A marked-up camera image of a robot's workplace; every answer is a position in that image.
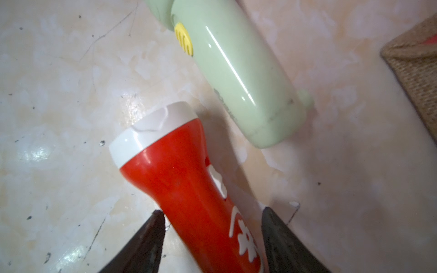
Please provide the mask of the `light green flashlight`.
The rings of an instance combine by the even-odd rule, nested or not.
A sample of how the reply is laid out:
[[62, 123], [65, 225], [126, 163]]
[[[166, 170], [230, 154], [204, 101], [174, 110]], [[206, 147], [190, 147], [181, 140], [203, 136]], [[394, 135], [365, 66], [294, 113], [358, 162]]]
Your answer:
[[255, 147], [272, 147], [304, 124], [314, 100], [297, 91], [236, 1], [148, 1], [175, 33], [234, 123]]

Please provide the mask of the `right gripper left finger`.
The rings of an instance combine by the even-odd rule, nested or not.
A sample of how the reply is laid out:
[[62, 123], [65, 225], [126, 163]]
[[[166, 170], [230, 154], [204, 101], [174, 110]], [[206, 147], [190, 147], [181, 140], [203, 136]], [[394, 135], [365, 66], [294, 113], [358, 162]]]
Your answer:
[[166, 233], [165, 215], [155, 210], [102, 273], [157, 273]]

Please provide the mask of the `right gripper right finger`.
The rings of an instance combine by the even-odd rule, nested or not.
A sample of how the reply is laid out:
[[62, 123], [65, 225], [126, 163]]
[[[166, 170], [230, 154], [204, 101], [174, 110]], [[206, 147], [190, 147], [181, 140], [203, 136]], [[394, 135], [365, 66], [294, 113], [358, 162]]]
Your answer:
[[272, 208], [262, 212], [261, 230], [271, 273], [330, 273]]

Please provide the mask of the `red flashlight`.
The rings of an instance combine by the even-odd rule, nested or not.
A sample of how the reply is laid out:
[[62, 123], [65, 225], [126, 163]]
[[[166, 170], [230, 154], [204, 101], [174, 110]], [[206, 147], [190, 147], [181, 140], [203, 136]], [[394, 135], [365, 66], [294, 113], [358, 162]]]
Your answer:
[[146, 115], [109, 151], [123, 177], [163, 210], [203, 272], [264, 272], [261, 252], [210, 163], [203, 125], [188, 103]]

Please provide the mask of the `brown jute tote bag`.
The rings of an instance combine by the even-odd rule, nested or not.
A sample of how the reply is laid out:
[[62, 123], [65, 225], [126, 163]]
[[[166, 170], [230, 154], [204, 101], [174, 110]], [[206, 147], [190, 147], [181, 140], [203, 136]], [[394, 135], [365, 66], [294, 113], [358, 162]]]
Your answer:
[[434, 141], [437, 140], [437, 15], [385, 44], [381, 57]]

